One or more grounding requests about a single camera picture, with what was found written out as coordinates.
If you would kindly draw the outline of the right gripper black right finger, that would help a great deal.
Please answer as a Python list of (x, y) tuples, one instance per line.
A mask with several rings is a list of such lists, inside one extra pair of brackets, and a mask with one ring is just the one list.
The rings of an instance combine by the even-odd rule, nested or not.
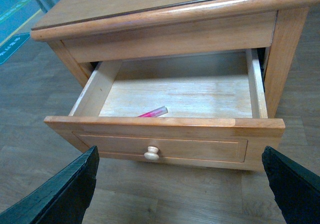
[(320, 222), (320, 177), (266, 146), (261, 155), (274, 199), (287, 224)]

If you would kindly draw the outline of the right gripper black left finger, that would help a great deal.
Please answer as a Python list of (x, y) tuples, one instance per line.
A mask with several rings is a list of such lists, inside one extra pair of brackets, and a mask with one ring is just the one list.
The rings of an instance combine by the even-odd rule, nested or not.
[(89, 148), (43, 185), (1, 213), (2, 224), (80, 224), (92, 201), (100, 157)]

